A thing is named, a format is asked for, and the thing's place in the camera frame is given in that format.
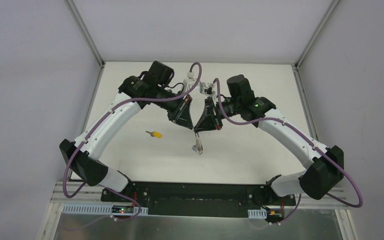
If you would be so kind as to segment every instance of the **black mounting plate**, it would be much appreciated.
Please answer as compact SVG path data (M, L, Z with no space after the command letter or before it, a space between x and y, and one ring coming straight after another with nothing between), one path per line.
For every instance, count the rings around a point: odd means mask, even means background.
M262 185L209 184L135 181L128 197L136 193L137 202L148 208L149 215L247 218L248 210L258 210L253 196ZM272 205L295 206L295 197L282 197ZM102 202L130 202L104 189Z

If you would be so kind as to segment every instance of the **red wire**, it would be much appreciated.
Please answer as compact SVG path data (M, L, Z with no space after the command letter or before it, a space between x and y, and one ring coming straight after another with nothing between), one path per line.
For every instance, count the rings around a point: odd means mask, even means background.
M138 195L136 194L136 192L134 192L134 193L132 194L132 196L134 197L134 200L138 200ZM134 207L134 206L135 206L135 204L132 202L131 205L130 205L130 207Z

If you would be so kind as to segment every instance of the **cable connector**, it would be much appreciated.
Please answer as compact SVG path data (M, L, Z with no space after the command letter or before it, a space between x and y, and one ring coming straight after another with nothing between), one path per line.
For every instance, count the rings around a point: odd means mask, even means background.
M187 72L187 78L188 79L193 79L194 78L194 72L193 71L188 71Z

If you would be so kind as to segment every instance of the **yellow screwdriver handle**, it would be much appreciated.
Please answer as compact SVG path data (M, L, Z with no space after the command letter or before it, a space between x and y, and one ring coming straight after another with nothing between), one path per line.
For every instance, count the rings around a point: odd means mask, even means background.
M157 131L153 131L152 132L152 136L156 137L156 138L159 138L159 139L163 137L163 135L161 133L157 132Z

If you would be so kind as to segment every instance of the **white wall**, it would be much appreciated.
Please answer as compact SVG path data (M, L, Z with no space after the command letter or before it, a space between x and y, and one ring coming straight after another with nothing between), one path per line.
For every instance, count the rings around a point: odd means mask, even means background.
M296 63L331 0L75 0L105 61Z
M384 0L344 0L301 78L319 138L344 150L363 193L352 210L360 239L384 239Z
M34 239L99 72L64 1L0 1L0 239Z

